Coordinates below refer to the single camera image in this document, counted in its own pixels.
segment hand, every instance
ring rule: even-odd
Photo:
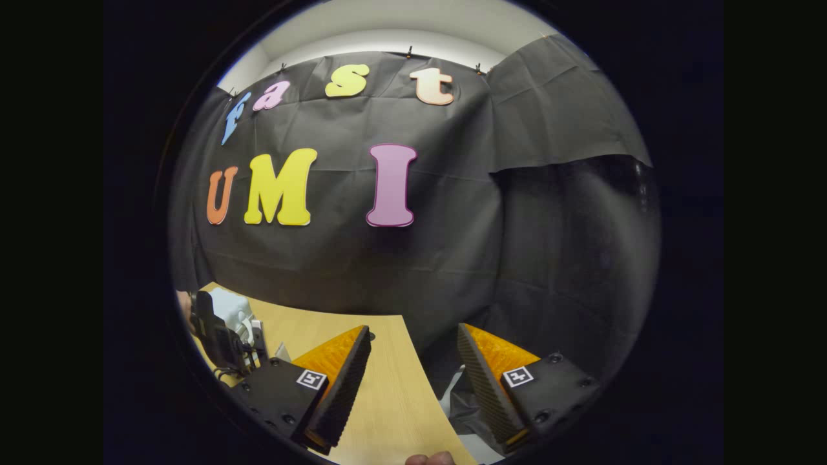
[[[405,465],[454,465],[454,457],[448,451],[437,452],[431,457],[420,453],[408,457]]]
[[[181,307],[181,313],[184,314],[189,330],[195,333],[195,327],[189,321],[189,316],[193,313],[193,299],[189,296],[189,292],[177,290],[175,293],[178,295],[178,305]]]

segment wooden table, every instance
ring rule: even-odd
[[[202,290],[216,287],[220,286],[212,283]],[[401,315],[325,314],[255,299],[250,299],[250,306],[264,327],[270,356],[284,342],[290,357],[296,358],[360,324],[375,334],[351,416],[327,459],[341,465],[403,465],[416,453],[447,450],[457,465],[476,463],[442,412]],[[195,341],[212,370],[215,366]],[[230,376],[222,381],[235,383]]]

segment white wall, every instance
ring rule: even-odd
[[[354,51],[395,51],[405,53],[413,46],[416,55],[436,56],[454,61],[471,68],[481,63],[484,71],[499,63],[505,55],[490,48],[444,34],[410,29],[378,29],[373,31],[348,32],[340,36],[328,37],[306,46],[300,46],[286,54],[276,57],[256,77],[261,79],[281,68],[301,63],[325,55],[349,53]]]
[[[353,51],[434,56],[487,71],[557,31],[504,0],[331,0],[290,18],[250,49],[218,87],[238,92],[281,68]]]
[[[230,68],[218,82],[218,87],[228,92],[232,89],[232,94],[235,95],[256,82],[261,76],[261,71],[269,63],[270,57],[267,56],[261,43],[258,43]]]

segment finger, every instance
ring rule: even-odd
[[[408,460],[405,460],[405,465],[425,465],[428,460],[427,455],[423,455],[418,453],[417,455],[412,455],[408,457]]]
[[[448,451],[437,452],[428,458],[425,465],[454,465],[454,457]]]

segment white object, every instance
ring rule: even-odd
[[[292,362],[292,360],[290,360],[290,354],[287,353],[287,347],[284,346],[284,343],[279,344],[279,348],[275,351],[275,355],[285,362]]]
[[[250,301],[219,287],[209,291],[213,297],[213,313],[224,320],[227,328],[235,331],[242,341],[253,344],[252,321],[256,318],[250,308]]]
[[[460,380],[460,376],[462,372],[465,371],[465,365],[460,365],[460,369],[454,373],[454,377],[451,378],[451,383],[448,384],[448,388],[445,390],[445,393],[442,394],[442,398],[439,400],[439,405],[442,407],[442,411],[445,412],[446,417],[451,416],[451,390],[456,385],[457,381]]]

